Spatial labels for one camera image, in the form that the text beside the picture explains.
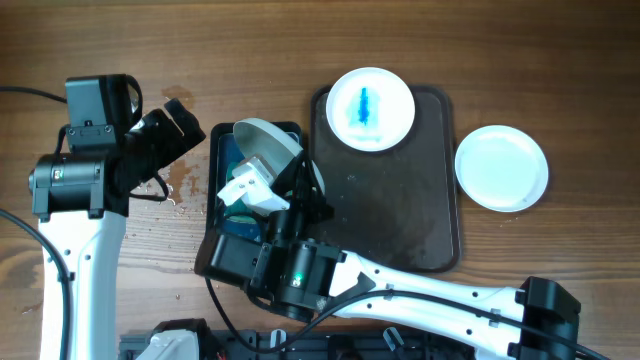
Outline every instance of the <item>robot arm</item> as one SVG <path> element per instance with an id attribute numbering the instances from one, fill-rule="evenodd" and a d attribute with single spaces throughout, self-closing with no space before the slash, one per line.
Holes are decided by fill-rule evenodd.
<path id="1" fill-rule="evenodd" d="M 113 359 L 116 271 L 130 191 L 159 179 L 159 169 L 205 135 L 177 99 L 165 104 L 173 121 L 159 109 L 142 117 L 142 94 L 131 76 L 74 78 L 66 88 L 71 152 L 60 154 L 59 143 L 36 164 L 29 176 L 33 213 L 68 269 L 69 339 L 62 339 L 68 358 Z M 43 360 L 60 357 L 64 316 L 58 270 L 46 251 L 44 258 Z"/>
<path id="2" fill-rule="evenodd" d="M 297 166 L 305 161 L 309 162 L 299 155 Z M 291 183 L 285 188 L 297 189 L 297 196 L 289 199 L 287 209 L 269 212 L 263 243 L 209 229 L 196 257 L 196 274 L 238 286 L 250 298 L 267 300 L 262 308 L 303 322 L 347 302 L 333 315 L 384 320 L 443 335 L 474 347 L 477 359 L 575 358 L 575 350 L 514 326 L 575 342 L 580 303 L 558 284 L 539 278 L 529 278 L 520 289 L 451 284 L 307 239 L 306 226 L 331 211 L 313 189 L 309 172 L 291 172 L 296 173 L 303 176 L 284 182 Z M 354 298 L 363 299 L 351 302 Z"/>
<path id="3" fill-rule="evenodd" d="M 373 286 L 369 291 L 393 289 L 434 295 L 522 321 L 524 306 L 516 302 L 516 294 L 523 290 L 447 283 L 380 266 L 353 252 L 345 251 L 344 254 L 344 262 L 336 264 L 329 289 L 331 297 L 339 297 L 357 287 L 358 279 L 366 277 L 372 282 L 369 286 Z M 466 311 L 404 297 L 362 300 L 335 315 L 384 320 L 443 335 L 473 346 L 478 360 L 509 359 L 509 345 L 518 344 L 521 336 L 516 327 L 492 324 L 490 320 Z"/>

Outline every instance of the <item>white bowl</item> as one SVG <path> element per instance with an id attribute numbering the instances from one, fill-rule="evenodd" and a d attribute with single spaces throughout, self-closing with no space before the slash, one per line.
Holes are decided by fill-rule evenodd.
<path id="1" fill-rule="evenodd" d="M 455 170 L 469 197 L 501 212 L 530 207 L 542 197 L 549 181 L 540 146 L 522 131 L 502 125 L 469 134 L 458 147 Z"/>

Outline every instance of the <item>wet spot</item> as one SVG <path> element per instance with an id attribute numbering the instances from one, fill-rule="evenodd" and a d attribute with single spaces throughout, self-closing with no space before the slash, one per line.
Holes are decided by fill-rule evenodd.
<path id="1" fill-rule="evenodd" d="M 25 306 L 22 308 L 22 315 L 30 314 L 32 312 L 36 312 L 42 308 L 42 301 L 32 306 Z"/>
<path id="2" fill-rule="evenodd" d="M 196 185 L 198 178 L 195 176 L 189 176 L 189 181 L 191 182 L 191 196 L 196 196 L 198 192 L 200 192 L 200 189 L 198 189 L 198 186 Z"/>
<path id="3" fill-rule="evenodd" d="M 171 186 L 175 189 L 172 195 L 173 200 L 176 202 L 176 204 L 182 203 L 180 188 L 182 187 L 182 180 L 184 180 L 187 172 L 188 168 L 184 159 L 178 159 L 173 163 L 173 165 L 171 165 L 167 183 L 171 184 Z"/>

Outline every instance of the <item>black base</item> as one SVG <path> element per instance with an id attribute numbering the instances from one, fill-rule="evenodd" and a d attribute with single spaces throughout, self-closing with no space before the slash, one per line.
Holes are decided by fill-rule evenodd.
<path id="1" fill-rule="evenodd" d="M 247 341 L 255 343 L 258 348 L 270 347 L 270 333 L 258 333 L 253 330 L 243 330 L 240 333 Z M 293 343 L 284 352 L 268 355 L 255 354 L 245 349 L 229 331 L 212 331 L 212 334 L 224 346 L 228 360 L 331 360 L 336 359 L 337 356 L 335 346 L 330 345 L 330 342 L 335 344 L 335 340 L 338 339 L 344 341 L 344 337 L 353 340 L 353 348 L 362 359 L 394 359 L 394 354 L 382 337 L 382 330 L 351 333 L 313 332 Z M 400 335 L 405 342 L 405 355 L 408 360 L 472 360 L 475 358 L 473 348 L 442 336 L 417 330 L 400 331 Z M 287 333 L 287 336 L 293 336 L 293 333 Z M 148 337 L 148 335 L 122 336 L 118 359 L 136 359 L 147 348 Z"/>

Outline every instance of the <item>plastic tray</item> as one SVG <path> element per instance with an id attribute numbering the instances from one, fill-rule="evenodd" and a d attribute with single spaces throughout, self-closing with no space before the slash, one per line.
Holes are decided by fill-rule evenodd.
<path id="1" fill-rule="evenodd" d="M 302 131 L 300 126 L 293 122 L 274 122 L 274 125 L 289 134 L 298 143 L 301 142 Z M 211 130 L 211 150 L 209 160 L 209 190 L 207 197 L 207 230 L 211 229 L 214 220 L 217 217 L 222 228 L 231 233 L 241 235 L 248 239 L 254 239 L 258 242 L 260 239 L 260 229 L 251 219 L 230 218 L 223 220 L 227 207 L 222 206 L 218 209 L 216 205 L 219 200 L 216 196 L 218 191 L 222 189 L 230 176 L 230 166 L 235 167 L 237 163 L 244 159 L 238 145 L 233 138 L 233 123 L 218 124 Z M 243 204 L 233 204 L 232 207 L 240 207 L 231 212 L 248 211 Z"/>
<path id="2" fill-rule="evenodd" d="M 311 236 L 396 269 L 444 272 L 461 253 L 451 111 L 442 91 L 409 88 L 413 127 L 379 153 L 354 150 L 333 134 L 325 112 L 331 87 L 313 96 L 309 150 L 335 217 Z"/>

